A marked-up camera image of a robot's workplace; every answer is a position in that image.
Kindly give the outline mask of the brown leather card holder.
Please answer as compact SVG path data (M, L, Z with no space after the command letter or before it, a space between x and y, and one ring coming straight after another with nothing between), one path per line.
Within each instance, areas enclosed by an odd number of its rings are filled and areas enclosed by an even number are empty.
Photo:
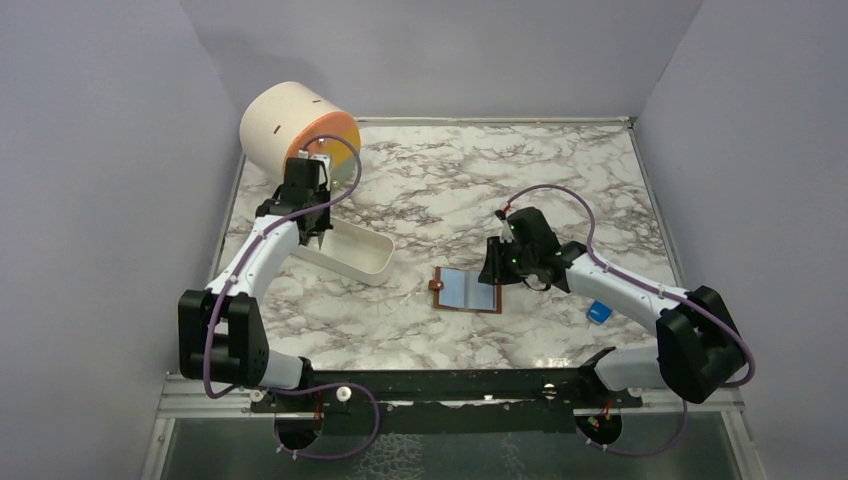
M480 283L474 271L436 267L427 287L433 294L435 309L491 314L502 312L501 287Z

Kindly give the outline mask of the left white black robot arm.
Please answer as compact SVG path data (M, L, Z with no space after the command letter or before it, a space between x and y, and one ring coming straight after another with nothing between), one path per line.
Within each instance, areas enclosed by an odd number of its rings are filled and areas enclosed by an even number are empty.
M313 401L303 357L271 350L260 303L282 263L299 245L330 229L331 192L321 155L290 158L282 183L256 210L248 239L231 263L203 290L178 302L181 374L207 385L276 389L285 407Z

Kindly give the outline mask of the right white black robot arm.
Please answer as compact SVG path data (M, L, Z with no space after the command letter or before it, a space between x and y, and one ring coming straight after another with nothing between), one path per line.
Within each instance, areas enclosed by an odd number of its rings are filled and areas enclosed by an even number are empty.
M561 243L535 207L511 214L498 210L495 216L502 229L487 240L481 283L526 284L535 278L545 290L600 302L656 339L649 347L607 349L586 361L576 383L585 404L600 407L627 389L663 388L701 404L749 364L715 290L701 286L687 291L651 282L607 262L583 243Z

